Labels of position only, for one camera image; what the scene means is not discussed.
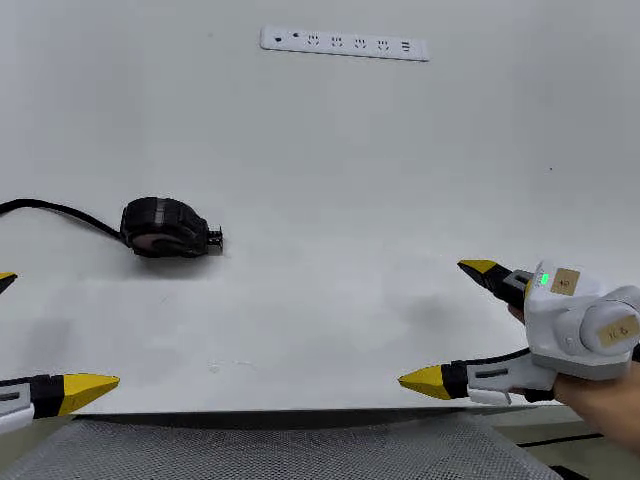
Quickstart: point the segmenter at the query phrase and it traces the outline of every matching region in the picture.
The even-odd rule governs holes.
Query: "metal mesh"
[[[0,480],[559,479],[481,420],[211,430],[76,420]]]

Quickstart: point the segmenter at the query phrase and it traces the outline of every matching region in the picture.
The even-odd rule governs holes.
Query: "power strip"
[[[378,35],[316,32],[266,26],[260,35],[260,46],[265,50],[429,61],[426,41]]]

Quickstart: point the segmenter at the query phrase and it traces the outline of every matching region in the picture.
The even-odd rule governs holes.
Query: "power strip switch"
[[[425,40],[381,35],[317,32],[266,26],[260,35],[260,46],[265,50],[429,61]]]

